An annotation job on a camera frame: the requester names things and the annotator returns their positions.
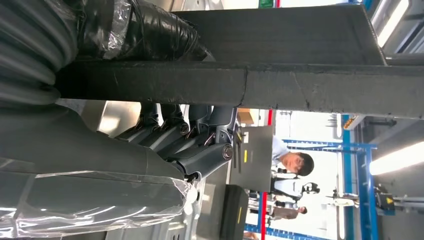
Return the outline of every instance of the black hair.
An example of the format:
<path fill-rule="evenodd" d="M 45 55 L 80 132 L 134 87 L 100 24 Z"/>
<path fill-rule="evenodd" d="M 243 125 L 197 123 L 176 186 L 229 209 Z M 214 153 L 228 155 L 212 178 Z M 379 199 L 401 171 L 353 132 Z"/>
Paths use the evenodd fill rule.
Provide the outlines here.
<path fill-rule="evenodd" d="M 303 159 L 303 166 L 297 174 L 300 176 L 308 176 L 312 170 L 314 170 L 314 160 L 309 154 L 303 152 L 299 152 L 298 154 Z"/>
<path fill-rule="evenodd" d="M 304 206 L 303 208 L 304 210 L 301 212 L 301 214 L 307 214 L 308 213 L 308 209 Z"/>

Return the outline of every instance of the yellow warning label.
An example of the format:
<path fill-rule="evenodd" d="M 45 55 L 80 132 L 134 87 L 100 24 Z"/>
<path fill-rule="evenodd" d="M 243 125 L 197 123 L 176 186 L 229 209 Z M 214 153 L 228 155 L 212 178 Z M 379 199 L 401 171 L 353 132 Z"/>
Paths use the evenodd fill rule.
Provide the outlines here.
<path fill-rule="evenodd" d="M 240 209 L 238 210 L 238 221 L 237 224 L 240 223 L 240 218 L 242 217 L 242 207 L 240 207 Z"/>

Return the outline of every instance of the man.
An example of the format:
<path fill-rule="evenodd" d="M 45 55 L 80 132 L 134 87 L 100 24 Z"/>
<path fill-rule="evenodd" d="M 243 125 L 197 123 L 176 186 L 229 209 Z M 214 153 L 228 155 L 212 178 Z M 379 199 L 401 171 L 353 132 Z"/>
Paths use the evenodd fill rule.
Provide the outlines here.
<path fill-rule="evenodd" d="M 299 208 L 285 208 L 285 207 L 276 207 L 272 213 L 273 220 L 280 219 L 295 219 L 298 217 L 298 214 L 306 214 L 308 209 L 304 206 Z"/>
<path fill-rule="evenodd" d="M 256 233 L 254 232 L 245 232 L 243 234 L 243 239 L 252 239 L 252 240 L 259 240 L 258 235 L 256 235 Z"/>
<path fill-rule="evenodd" d="M 274 135 L 272 138 L 272 164 L 279 163 L 282 163 L 287 171 L 300 176 L 307 176 L 314 170 L 314 160 L 309 154 L 290 152 L 287 143 Z"/>

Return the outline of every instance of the bolt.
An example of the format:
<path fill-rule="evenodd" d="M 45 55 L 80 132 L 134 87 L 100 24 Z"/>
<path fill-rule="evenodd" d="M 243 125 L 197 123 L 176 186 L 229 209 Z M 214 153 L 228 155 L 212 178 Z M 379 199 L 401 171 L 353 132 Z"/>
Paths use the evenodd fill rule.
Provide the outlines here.
<path fill-rule="evenodd" d="M 231 145 L 225 145 L 222 149 L 222 156 L 227 161 L 233 158 L 233 147 Z"/>
<path fill-rule="evenodd" d="M 179 133 L 181 134 L 181 135 L 186 135 L 186 134 L 188 134 L 190 132 L 190 127 L 189 127 L 189 125 L 187 124 L 187 123 L 183 123 L 182 125 L 181 125 L 181 128 L 179 129 Z"/>

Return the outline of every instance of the black cable bundle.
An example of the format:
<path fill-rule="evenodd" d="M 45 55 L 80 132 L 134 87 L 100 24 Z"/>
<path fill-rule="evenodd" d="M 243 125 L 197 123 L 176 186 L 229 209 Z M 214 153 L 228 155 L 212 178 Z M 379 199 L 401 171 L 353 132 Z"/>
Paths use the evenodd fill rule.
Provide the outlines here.
<path fill-rule="evenodd" d="M 80 56 L 144 61 L 201 61 L 198 33 L 144 0 L 90 0 L 82 6 Z"/>

